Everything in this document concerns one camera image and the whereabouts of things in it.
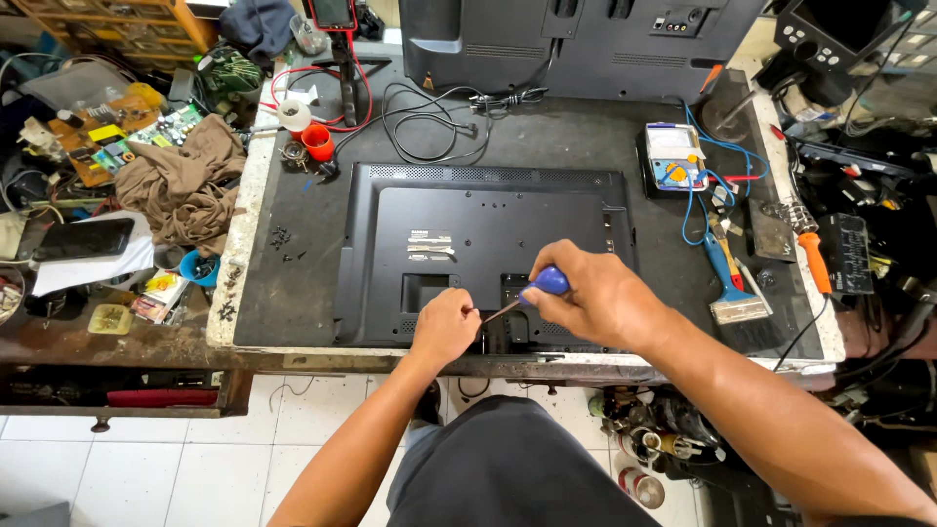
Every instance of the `red cup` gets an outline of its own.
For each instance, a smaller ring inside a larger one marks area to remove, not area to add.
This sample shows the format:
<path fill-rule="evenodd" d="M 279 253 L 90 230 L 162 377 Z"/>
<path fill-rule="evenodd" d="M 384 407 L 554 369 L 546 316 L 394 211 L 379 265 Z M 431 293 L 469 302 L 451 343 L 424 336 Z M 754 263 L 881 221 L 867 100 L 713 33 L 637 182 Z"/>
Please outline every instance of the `red cup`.
<path fill-rule="evenodd" d="M 309 125 L 303 130 L 302 141 L 309 155 L 316 161 L 328 161 L 335 151 L 332 134 L 323 125 Z"/>

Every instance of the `circuit board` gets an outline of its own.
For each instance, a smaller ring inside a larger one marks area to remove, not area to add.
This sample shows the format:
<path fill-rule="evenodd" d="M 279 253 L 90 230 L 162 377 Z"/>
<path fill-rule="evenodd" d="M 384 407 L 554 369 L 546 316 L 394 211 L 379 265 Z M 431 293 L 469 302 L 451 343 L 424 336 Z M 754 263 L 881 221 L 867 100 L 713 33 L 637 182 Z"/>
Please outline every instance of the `circuit board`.
<path fill-rule="evenodd" d="M 199 124 L 201 115 L 194 104 L 166 117 L 160 116 L 152 125 L 95 152 L 92 159 L 104 170 L 117 174 L 130 161 L 137 158 L 129 143 L 155 144 L 156 146 L 182 146 L 189 132 Z"/>
<path fill-rule="evenodd" d="M 68 160 L 75 167 L 75 172 L 82 179 L 86 187 L 94 187 L 108 183 L 113 176 L 103 167 L 96 163 L 92 156 L 100 148 L 88 136 L 88 132 L 107 126 L 108 124 L 117 124 L 126 133 L 133 133 L 137 130 L 146 128 L 156 122 L 159 112 L 154 112 L 146 105 L 146 100 L 139 95 L 119 98 L 109 102 L 107 106 L 112 110 L 107 115 L 115 122 L 102 122 L 89 114 L 88 110 L 75 112 L 84 123 L 81 128 L 75 129 L 67 125 L 64 121 L 53 119 L 49 121 L 49 128 L 58 138 L 59 143 L 68 152 Z"/>

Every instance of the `power supply board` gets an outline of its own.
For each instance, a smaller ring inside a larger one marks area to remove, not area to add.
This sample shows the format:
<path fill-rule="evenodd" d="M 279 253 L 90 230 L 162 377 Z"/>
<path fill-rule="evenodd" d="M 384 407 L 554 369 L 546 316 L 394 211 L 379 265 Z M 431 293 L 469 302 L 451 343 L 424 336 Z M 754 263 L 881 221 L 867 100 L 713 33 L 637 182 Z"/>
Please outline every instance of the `power supply board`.
<path fill-rule="evenodd" d="M 117 174 L 121 167 L 137 158 L 128 143 L 155 144 L 156 146 L 182 146 L 192 129 L 201 121 L 194 104 L 165 117 L 160 116 L 152 125 L 115 143 L 107 144 L 94 155 L 94 161 L 109 173 Z"/>

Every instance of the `product label sticker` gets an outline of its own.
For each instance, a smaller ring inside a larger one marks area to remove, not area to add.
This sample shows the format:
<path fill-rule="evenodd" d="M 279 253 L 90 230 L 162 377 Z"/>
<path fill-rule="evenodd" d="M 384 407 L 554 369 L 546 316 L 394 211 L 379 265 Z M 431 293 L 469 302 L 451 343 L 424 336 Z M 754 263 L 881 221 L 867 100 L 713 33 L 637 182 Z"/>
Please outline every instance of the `product label sticker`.
<path fill-rule="evenodd" d="M 449 231 L 412 229 L 407 238 L 407 259 L 411 262 L 450 262 L 455 255 Z"/>

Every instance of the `black phone screen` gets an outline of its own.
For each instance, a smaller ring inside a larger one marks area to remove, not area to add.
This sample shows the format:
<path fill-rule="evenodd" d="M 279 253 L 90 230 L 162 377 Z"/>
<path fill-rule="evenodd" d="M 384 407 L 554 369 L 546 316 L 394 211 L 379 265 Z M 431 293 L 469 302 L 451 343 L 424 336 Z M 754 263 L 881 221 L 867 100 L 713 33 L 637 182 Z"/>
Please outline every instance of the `black phone screen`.
<path fill-rule="evenodd" d="M 33 260 L 51 262 L 122 254 L 133 223 L 131 218 L 54 223 L 33 253 Z"/>
<path fill-rule="evenodd" d="M 311 0 L 312 10 L 319 29 L 352 29 L 354 19 L 351 17 L 351 2 L 349 0 Z"/>

